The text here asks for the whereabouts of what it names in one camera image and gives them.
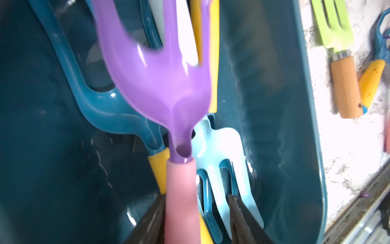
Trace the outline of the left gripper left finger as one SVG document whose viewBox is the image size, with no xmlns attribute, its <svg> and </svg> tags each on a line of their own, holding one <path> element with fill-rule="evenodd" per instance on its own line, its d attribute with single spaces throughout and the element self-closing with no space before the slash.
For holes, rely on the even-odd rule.
<svg viewBox="0 0 390 244">
<path fill-rule="evenodd" d="M 160 195 L 141 218 L 124 244 L 163 244 L 166 194 Z"/>
</svg>

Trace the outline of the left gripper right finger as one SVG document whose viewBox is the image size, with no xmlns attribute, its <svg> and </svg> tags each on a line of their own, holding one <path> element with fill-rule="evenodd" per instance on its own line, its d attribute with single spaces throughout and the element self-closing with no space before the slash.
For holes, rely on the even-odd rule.
<svg viewBox="0 0 390 244">
<path fill-rule="evenodd" d="M 229 194 L 230 223 L 233 244 L 273 244 L 239 196 Z"/>
</svg>

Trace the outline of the light blue fork white handle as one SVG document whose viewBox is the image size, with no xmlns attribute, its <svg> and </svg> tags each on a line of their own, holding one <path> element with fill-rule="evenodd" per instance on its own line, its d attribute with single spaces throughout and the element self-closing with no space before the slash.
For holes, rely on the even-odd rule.
<svg viewBox="0 0 390 244">
<path fill-rule="evenodd" d="M 160 48 L 164 38 L 163 1 L 140 1 L 144 30 L 152 48 Z M 177 1 L 180 27 L 179 44 L 183 56 L 190 64 L 198 64 L 199 57 L 187 1 Z M 193 156 L 197 162 L 197 180 L 203 181 L 203 208 L 198 198 L 202 244 L 221 244 L 222 232 L 212 212 L 212 194 L 223 225 L 231 236 L 230 208 L 225 197 L 220 168 L 226 168 L 231 175 L 232 195 L 240 196 L 244 205 L 261 227 L 264 221 L 251 193 L 242 140 L 233 128 L 213 129 L 212 115 L 204 117 L 195 126 L 192 141 Z"/>
</svg>

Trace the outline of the teal plastic storage box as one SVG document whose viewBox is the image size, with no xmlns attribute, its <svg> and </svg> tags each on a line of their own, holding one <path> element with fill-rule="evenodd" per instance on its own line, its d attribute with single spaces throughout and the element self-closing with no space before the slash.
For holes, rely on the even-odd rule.
<svg viewBox="0 0 390 244">
<path fill-rule="evenodd" d="M 319 244 L 327 197 L 297 1 L 221 1 L 214 129 L 239 132 L 276 244 Z M 121 244 L 159 194 L 146 143 L 82 114 L 37 14 L 56 19 L 98 98 L 115 94 L 86 1 L 1 1 L 1 243 Z"/>
</svg>

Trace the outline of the purple rake pink handle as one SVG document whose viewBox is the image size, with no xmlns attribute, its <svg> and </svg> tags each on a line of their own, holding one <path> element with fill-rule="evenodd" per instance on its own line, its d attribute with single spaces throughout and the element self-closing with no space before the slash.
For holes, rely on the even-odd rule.
<svg viewBox="0 0 390 244">
<path fill-rule="evenodd" d="M 387 154 L 390 154 L 390 118 L 388 118 L 388 121 L 386 124 L 385 152 Z"/>
<path fill-rule="evenodd" d="M 179 47 L 176 1 L 163 2 L 165 43 L 158 50 L 128 35 L 113 1 L 92 2 L 100 48 L 115 86 L 136 111 L 169 131 L 166 244 L 201 242 L 192 132 L 211 102 L 210 6 L 210 1 L 200 2 L 202 61 L 192 66 Z"/>
</svg>

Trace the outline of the green shovel brown handle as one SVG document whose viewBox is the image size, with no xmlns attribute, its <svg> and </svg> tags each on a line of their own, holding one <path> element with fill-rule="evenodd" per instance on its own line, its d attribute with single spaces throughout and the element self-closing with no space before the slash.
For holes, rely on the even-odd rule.
<svg viewBox="0 0 390 244">
<path fill-rule="evenodd" d="M 311 2 L 323 46 L 333 50 L 331 73 L 339 114 L 343 119 L 363 115 L 362 100 L 353 56 L 353 32 L 345 1 Z"/>
</svg>

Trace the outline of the blue rake yellow handle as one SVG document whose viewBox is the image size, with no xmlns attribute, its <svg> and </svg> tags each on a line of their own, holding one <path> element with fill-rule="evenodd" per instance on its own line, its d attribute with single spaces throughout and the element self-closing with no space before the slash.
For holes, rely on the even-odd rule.
<svg viewBox="0 0 390 244">
<path fill-rule="evenodd" d="M 190 1 L 191 21 L 193 25 L 196 47 L 199 60 L 202 60 L 202 33 L 201 33 L 201 1 Z M 212 81 L 212 96 L 209 113 L 217 112 L 217 89 L 219 71 L 219 46 L 220 46 L 220 7 L 219 1 L 212 1 L 210 7 L 210 73 Z"/>
</svg>

